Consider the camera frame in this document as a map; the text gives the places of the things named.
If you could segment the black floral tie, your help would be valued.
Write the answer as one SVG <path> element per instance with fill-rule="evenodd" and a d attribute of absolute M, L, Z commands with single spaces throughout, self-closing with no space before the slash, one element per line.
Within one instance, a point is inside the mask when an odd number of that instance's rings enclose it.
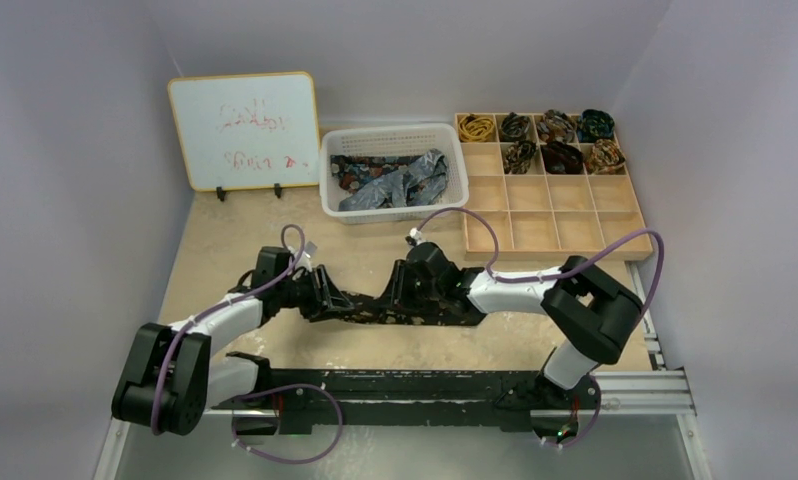
<path fill-rule="evenodd" d="M 378 298 L 363 294 L 345 294 L 354 304 L 354 314 L 344 322 L 367 325 L 409 325 L 409 326 L 449 326 L 449 327 L 474 327 L 479 325 L 486 314 L 478 311 L 471 304 L 462 304 L 460 314 L 439 313 L 427 314 L 403 307 L 408 314 L 408 322 L 378 322 L 373 302 L 376 299 L 388 300 L 388 295 Z"/>

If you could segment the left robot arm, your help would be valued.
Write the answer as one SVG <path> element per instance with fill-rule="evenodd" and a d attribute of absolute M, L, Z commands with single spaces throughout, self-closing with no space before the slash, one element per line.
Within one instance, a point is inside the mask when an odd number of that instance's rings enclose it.
<path fill-rule="evenodd" d="M 278 389 L 268 359 L 231 353 L 214 356 L 242 335 L 264 326 L 282 309 L 313 305 L 297 299 L 294 283 L 312 272 L 314 247 L 264 247 L 248 273 L 251 285 L 238 284 L 218 303 L 172 325 L 139 328 L 118 380 L 111 414 L 150 428 L 154 434 L 184 436 L 204 412 L 230 400 L 259 409 Z"/>

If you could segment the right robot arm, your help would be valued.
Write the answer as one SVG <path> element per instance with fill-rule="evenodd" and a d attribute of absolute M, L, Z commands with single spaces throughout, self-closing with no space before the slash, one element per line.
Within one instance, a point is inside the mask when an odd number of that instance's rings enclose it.
<path fill-rule="evenodd" d="M 622 355 L 645 303 L 592 259 L 573 255 L 561 266 L 534 272 L 497 272 L 457 266 L 432 242 L 411 248 L 377 298 L 384 311 L 444 325 L 475 326 L 499 312 L 545 315 L 564 342 L 536 381 L 539 399 L 559 407 L 600 365 Z"/>

